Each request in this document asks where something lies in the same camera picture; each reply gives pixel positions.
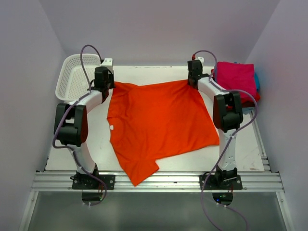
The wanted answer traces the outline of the orange t shirt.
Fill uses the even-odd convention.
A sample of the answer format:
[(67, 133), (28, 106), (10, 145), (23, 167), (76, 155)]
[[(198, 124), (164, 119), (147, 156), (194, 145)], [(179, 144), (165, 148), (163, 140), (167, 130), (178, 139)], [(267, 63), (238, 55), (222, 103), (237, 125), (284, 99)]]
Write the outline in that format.
[(186, 80), (116, 82), (107, 121), (119, 164), (135, 186), (159, 170), (158, 159), (219, 145), (202, 96)]

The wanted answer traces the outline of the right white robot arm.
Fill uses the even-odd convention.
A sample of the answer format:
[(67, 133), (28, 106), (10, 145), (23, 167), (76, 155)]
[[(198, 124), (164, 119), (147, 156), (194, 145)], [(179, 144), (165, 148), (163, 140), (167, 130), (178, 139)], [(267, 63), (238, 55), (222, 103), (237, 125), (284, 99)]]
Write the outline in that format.
[(204, 93), (213, 102), (213, 123), (219, 135), (219, 158), (214, 173), (199, 176), (204, 190), (241, 190), (240, 176), (235, 160), (236, 132), (243, 122), (241, 96), (239, 92), (227, 91), (203, 73), (199, 59), (188, 61), (188, 84)]

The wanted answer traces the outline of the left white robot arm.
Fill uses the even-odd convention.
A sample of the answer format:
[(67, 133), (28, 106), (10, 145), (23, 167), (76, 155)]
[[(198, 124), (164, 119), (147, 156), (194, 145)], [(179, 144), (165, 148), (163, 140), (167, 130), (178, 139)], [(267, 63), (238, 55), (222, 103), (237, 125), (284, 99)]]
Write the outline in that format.
[(52, 140), (53, 148), (69, 150), (77, 167), (77, 182), (89, 189), (103, 185), (103, 181), (87, 146), (88, 113), (109, 96), (109, 90), (115, 87), (114, 74), (105, 66), (96, 67), (92, 82), (89, 92), (76, 101), (57, 105)]

